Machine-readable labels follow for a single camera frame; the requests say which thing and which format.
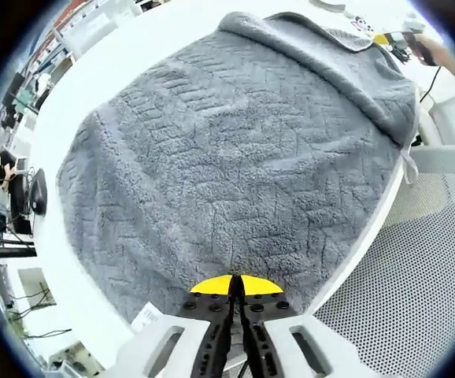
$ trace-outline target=gray towel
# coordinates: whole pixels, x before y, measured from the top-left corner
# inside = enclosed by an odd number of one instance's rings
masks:
[[[370,41],[228,14],[80,125],[57,177],[69,241],[128,321],[230,272],[302,312],[372,215],[415,104]]]

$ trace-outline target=paper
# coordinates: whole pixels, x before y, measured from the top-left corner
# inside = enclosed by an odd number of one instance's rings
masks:
[[[139,314],[133,319],[131,327],[137,331],[142,331],[146,325],[156,321],[163,313],[156,308],[155,305],[148,302],[143,309],[140,310]]]

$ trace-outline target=hand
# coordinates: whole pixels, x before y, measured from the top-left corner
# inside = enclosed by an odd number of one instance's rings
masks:
[[[450,65],[454,64],[451,53],[441,43],[434,41],[432,38],[423,34],[415,34],[415,39],[417,42],[422,43],[426,48],[428,48],[436,65],[448,68]],[[422,65],[427,65],[424,62],[424,57],[418,50],[412,49],[412,52],[413,55],[420,60]]]

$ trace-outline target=screw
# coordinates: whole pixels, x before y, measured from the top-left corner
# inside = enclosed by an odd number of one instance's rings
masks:
[[[196,308],[196,303],[194,302],[185,302],[183,305],[184,309],[195,309]]]
[[[289,302],[285,302],[285,301],[278,302],[276,304],[276,308],[277,309],[288,309],[289,308]]]
[[[264,311],[264,306],[261,304],[255,304],[250,307],[250,310],[254,311],[255,313],[260,313],[261,311]]]
[[[209,310],[212,311],[213,313],[218,313],[221,310],[221,308],[220,308],[219,305],[214,303],[214,304],[209,306]]]

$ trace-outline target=white table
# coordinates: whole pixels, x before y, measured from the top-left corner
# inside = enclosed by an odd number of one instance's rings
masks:
[[[106,368],[115,362],[118,348],[133,331],[85,272],[68,243],[56,186],[58,169],[78,126],[91,110],[161,59],[213,32],[231,11],[259,17],[296,11],[323,26],[355,32],[345,17],[317,9],[306,0],[175,0],[128,21],[85,53],[57,83],[37,118],[31,166],[45,172],[48,205],[46,216],[35,218],[35,248],[59,309],[75,335]],[[400,180],[398,173],[393,197]],[[380,211],[378,218],[384,219],[388,209]],[[374,239],[378,226],[364,235],[366,243]],[[324,290],[322,302],[335,285],[330,283]]]

